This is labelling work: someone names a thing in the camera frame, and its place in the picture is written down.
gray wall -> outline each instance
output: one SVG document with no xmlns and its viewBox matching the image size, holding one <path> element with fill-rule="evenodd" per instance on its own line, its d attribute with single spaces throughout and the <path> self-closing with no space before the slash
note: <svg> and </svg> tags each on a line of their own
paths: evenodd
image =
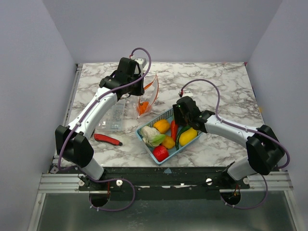
<svg viewBox="0 0 308 231">
<path fill-rule="evenodd" d="M 76 62 L 248 61 L 282 0 L 43 0 Z"/>
<path fill-rule="evenodd" d="M 76 66 L 41 0 L 0 7 L 0 230 L 27 230 Z"/>
<path fill-rule="evenodd" d="M 287 169 L 308 227 L 307 12 L 307 0 L 284 0 L 247 69 L 265 122 L 291 154 Z"/>
</svg>

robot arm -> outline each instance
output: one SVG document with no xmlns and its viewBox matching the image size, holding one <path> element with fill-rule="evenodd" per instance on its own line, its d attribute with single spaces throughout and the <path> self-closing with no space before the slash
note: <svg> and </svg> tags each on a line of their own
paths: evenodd
<svg viewBox="0 0 308 231">
<path fill-rule="evenodd" d="M 240 180 L 255 173 L 268 175 L 284 155 L 283 149 L 276 143 L 250 132 L 259 131 L 278 141 L 269 126 L 262 125 L 260 128 L 254 128 L 223 119 L 246 130 L 230 126 L 218 120 L 214 112 L 201 112 L 196 102 L 188 96 L 179 99 L 177 104 L 173 105 L 173 111 L 176 124 L 182 126 L 188 124 L 195 130 L 225 137 L 247 149 L 247 158 L 232 163 L 226 168 L 225 173 L 230 180 Z"/>
<path fill-rule="evenodd" d="M 103 115 L 120 100 L 122 95 L 128 93 L 139 96 L 144 94 L 143 79 L 128 87 L 123 87 L 109 94 L 108 92 L 139 79 L 143 74 L 145 65 L 146 60 L 142 58 L 122 58 L 117 70 L 111 76 L 101 80 L 100 87 L 93 99 L 77 118 L 67 127 L 58 126 L 55 131 L 57 153 L 60 155 L 63 146 L 65 146 L 62 157 L 76 164 L 95 180 L 102 176 L 104 169 L 93 158 L 94 151 L 89 139 Z"/>
</svg>

red utility knife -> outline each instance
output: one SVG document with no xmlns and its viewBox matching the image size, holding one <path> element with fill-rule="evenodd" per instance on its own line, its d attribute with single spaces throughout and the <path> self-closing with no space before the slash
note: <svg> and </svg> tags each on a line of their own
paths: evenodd
<svg viewBox="0 0 308 231">
<path fill-rule="evenodd" d="M 120 141 L 118 141 L 114 138 L 111 138 L 109 136 L 102 135 L 102 134 L 95 133 L 94 138 L 95 138 L 96 141 L 110 143 L 110 144 L 113 144 L 115 146 L 122 146 L 123 145 L 122 142 L 120 142 Z"/>
</svg>

plastic basket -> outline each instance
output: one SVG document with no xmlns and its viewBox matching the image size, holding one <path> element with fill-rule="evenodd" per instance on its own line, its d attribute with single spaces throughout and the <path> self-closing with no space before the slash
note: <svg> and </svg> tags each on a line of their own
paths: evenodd
<svg viewBox="0 0 308 231">
<path fill-rule="evenodd" d="M 142 140 L 142 135 L 141 135 L 141 128 L 143 128 L 144 126 L 149 126 L 149 127 L 153 127 L 153 124 L 155 122 L 157 122 L 158 120 L 161 119 L 166 119 L 168 120 L 169 123 L 171 123 L 171 121 L 173 120 L 173 109 L 170 109 L 164 113 L 162 113 L 161 115 L 159 115 L 158 117 L 156 117 L 155 119 L 151 120 L 149 123 L 142 125 L 141 127 L 138 127 L 136 129 L 136 135 L 138 137 L 138 139 L 141 141 L 142 146 L 146 149 L 146 151 L 150 154 L 150 156 L 153 158 L 153 160 L 155 161 L 155 163 L 157 163 L 158 165 L 163 164 L 164 162 L 166 162 L 167 160 L 169 160 L 171 157 L 175 156 L 176 154 L 182 152 L 188 145 L 190 145 L 191 143 L 193 143 L 194 141 L 196 141 L 202 134 L 201 131 L 198 131 L 198 135 L 196 138 L 194 138 L 192 141 L 190 141 L 188 144 L 186 144 L 185 146 L 181 146 L 179 145 L 179 149 L 177 150 L 175 147 L 173 147 L 172 149 L 169 149 L 169 157 L 167 157 L 166 159 L 164 159 L 163 161 L 159 162 L 155 156 L 153 155 L 152 151 L 153 148 L 146 146 L 146 144 L 143 142 Z M 171 135 L 171 131 L 169 130 L 166 135 L 170 136 Z"/>
</svg>

green chili pepper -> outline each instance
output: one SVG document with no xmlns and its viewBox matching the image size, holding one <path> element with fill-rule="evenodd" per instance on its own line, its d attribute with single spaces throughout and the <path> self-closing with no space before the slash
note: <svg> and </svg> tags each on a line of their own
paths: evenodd
<svg viewBox="0 0 308 231">
<path fill-rule="evenodd" d="M 190 129 L 190 128 L 191 128 L 191 126 L 187 125 L 187 126 L 182 127 L 181 130 L 178 132 L 178 134 L 177 134 L 177 139 L 176 139 L 176 141 L 175 141 L 175 147 L 176 147 L 177 150 L 179 149 L 179 140 L 180 140 L 181 134 L 182 134 L 183 132 L 186 132 L 186 131 L 187 131 L 188 129 Z"/>
</svg>

